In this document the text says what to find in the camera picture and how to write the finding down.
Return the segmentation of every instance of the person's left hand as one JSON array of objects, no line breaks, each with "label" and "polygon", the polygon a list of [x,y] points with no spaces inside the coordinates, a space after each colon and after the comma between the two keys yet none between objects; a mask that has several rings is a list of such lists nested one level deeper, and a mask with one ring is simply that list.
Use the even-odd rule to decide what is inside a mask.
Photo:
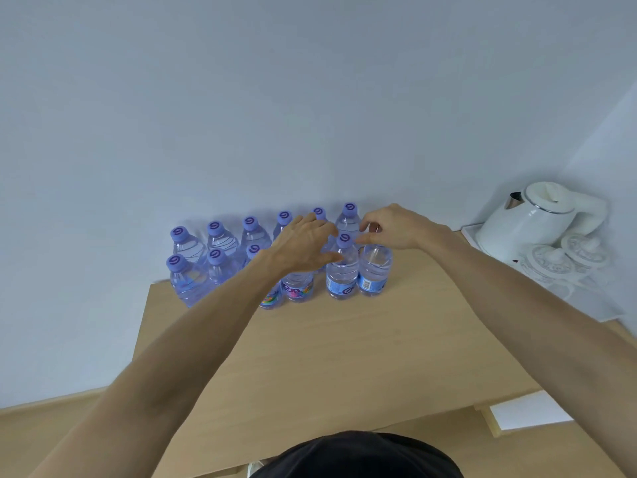
[{"label": "person's left hand", "polygon": [[331,262],[343,259],[338,252],[321,253],[329,235],[338,236],[334,223],[317,220],[314,213],[297,216],[283,228],[272,246],[266,250],[285,274],[313,272]]}]

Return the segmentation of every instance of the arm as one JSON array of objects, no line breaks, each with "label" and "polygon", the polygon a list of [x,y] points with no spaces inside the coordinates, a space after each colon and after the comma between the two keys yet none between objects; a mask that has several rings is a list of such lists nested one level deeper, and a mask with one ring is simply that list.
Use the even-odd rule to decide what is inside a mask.
[{"label": "arm", "polygon": [[480,320],[606,451],[637,476],[637,349],[444,225],[393,204],[363,218],[358,243],[428,253]]},{"label": "arm", "polygon": [[145,478],[232,351],[260,302],[287,273],[340,260],[322,254],[332,223],[297,216],[270,249],[184,313],[117,377],[31,478]]}]

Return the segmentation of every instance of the white electric kettle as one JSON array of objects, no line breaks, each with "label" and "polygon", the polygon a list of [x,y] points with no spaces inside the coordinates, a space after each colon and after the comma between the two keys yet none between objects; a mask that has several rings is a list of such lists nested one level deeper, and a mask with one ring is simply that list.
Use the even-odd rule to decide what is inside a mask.
[{"label": "white electric kettle", "polygon": [[[569,229],[578,213],[581,215]],[[482,250],[500,261],[518,259],[530,243],[553,245],[562,234],[588,234],[608,215],[608,203],[557,183],[533,183],[513,192],[476,233]]]}]

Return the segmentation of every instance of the purple bottle cap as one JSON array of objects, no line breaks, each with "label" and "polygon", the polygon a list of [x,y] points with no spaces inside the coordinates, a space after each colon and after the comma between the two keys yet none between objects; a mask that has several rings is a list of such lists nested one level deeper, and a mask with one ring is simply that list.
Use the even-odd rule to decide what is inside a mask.
[{"label": "purple bottle cap", "polygon": [[259,222],[255,216],[248,216],[243,220],[243,229],[245,231],[254,231],[259,226]]},{"label": "purple bottle cap", "polygon": [[354,244],[354,241],[349,233],[341,233],[338,235],[336,244],[339,248],[346,249],[351,247]]},{"label": "purple bottle cap", "polygon": [[208,223],[208,234],[211,236],[219,236],[224,230],[224,224],[220,221],[211,221]]},{"label": "purple bottle cap", "polygon": [[185,226],[176,226],[170,231],[170,238],[172,238],[175,243],[186,241],[189,236],[190,233],[188,233]]},{"label": "purple bottle cap", "polygon": [[290,224],[290,221],[292,221],[292,214],[290,213],[290,211],[281,211],[276,217],[276,221],[281,226],[287,226]]},{"label": "purple bottle cap", "polygon": [[325,213],[325,209],[321,208],[320,206],[314,208],[312,210],[312,213],[314,213],[317,217],[317,220],[326,220],[327,219],[327,214]]},{"label": "purple bottle cap", "polygon": [[166,266],[173,273],[179,273],[186,270],[188,261],[181,255],[171,255],[166,259]]},{"label": "purple bottle cap", "polygon": [[250,260],[252,260],[257,255],[257,253],[260,252],[260,250],[261,247],[259,247],[259,245],[250,245],[248,248],[245,249],[245,254]]},{"label": "purple bottle cap", "polygon": [[356,216],[358,214],[358,208],[353,202],[347,202],[343,206],[343,215],[345,216]]},{"label": "purple bottle cap", "polygon": [[211,265],[221,265],[224,261],[226,261],[226,258],[226,252],[218,248],[215,248],[208,253],[208,261]]}]

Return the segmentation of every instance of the bottle label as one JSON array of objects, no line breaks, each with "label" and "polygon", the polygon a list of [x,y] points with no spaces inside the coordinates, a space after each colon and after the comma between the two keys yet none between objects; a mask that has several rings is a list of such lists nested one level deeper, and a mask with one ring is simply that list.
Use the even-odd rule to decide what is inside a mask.
[{"label": "bottle label", "polygon": [[270,290],[270,293],[266,295],[263,302],[261,302],[261,305],[264,307],[275,305],[275,303],[279,300],[279,297],[281,297],[281,290],[277,285],[276,289]]},{"label": "bottle label", "polygon": [[334,295],[349,295],[356,288],[356,280],[351,283],[336,283],[327,276],[327,289]]},{"label": "bottle label", "polygon": [[291,299],[303,298],[308,293],[310,293],[312,291],[312,289],[314,288],[314,280],[312,280],[308,284],[308,286],[305,287],[305,288],[290,287],[289,285],[285,285],[284,283],[281,283],[281,286],[283,287],[283,290],[285,291],[285,294],[288,297],[290,297]]},{"label": "bottle label", "polygon": [[386,283],[387,283],[387,279],[381,280],[381,281],[371,281],[366,279],[359,273],[359,281],[358,281],[359,287],[365,290],[366,292],[380,293],[380,291],[385,287]]}]

